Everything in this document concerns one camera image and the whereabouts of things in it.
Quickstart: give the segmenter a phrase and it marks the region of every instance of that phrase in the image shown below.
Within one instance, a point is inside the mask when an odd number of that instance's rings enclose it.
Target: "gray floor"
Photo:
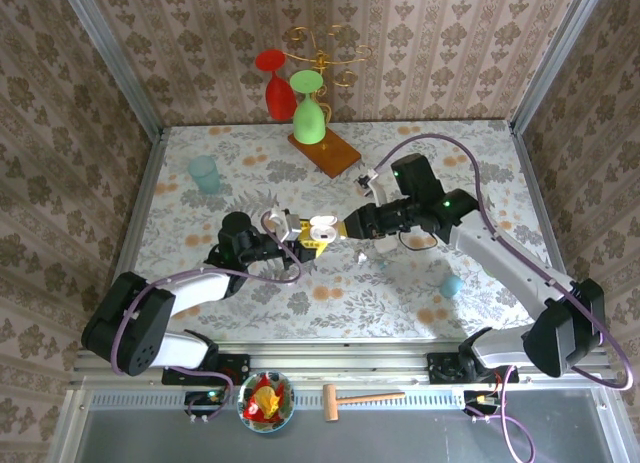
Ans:
[[[537,462],[606,463],[611,457],[588,391],[512,393],[508,414],[534,437]],[[178,411],[94,411],[77,463],[510,462],[498,422],[472,424],[461,412],[349,411],[325,423],[298,411],[272,435],[245,428],[235,411],[202,425]],[[528,447],[518,430],[522,458]]]

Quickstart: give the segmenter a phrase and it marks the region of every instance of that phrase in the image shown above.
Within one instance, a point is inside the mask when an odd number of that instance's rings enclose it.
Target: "hammer handle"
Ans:
[[[366,403],[368,401],[395,400],[397,398],[404,397],[404,393],[384,393],[382,395],[351,396],[347,398],[338,398],[336,402],[339,405],[346,405],[348,403]]]

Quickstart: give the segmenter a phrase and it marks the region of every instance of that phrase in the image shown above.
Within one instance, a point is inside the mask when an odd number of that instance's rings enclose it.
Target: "red wine glass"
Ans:
[[[276,75],[276,70],[280,69],[285,61],[286,56],[280,50],[266,50],[256,58],[256,66],[259,70],[271,72],[271,81],[267,85],[265,96],[269,114],[278,121],[290,120],[297,107],[291,86]]]

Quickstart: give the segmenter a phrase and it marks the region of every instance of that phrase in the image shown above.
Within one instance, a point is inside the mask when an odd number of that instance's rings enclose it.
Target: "green wine glass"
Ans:
[[[289,79],[289,84],[298,93],[305,94],[293,115],[293,136],[300,143],[315,145],[322,141],[326,133],[322,108],[311,98],[311,93],[324,84],[322,75],[313,70],[298,71]]]

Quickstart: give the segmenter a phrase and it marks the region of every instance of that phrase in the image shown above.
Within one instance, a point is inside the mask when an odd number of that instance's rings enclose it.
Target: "light blue cup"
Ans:
[[[440,286],[440,294],[445,298],[453,298],[464,286],[464,281],[459,276],[451,275]]]
[[[189,174],[203,193],[213,195],[220,190],[220,175],[211,156],[198,156],[189,162]]]

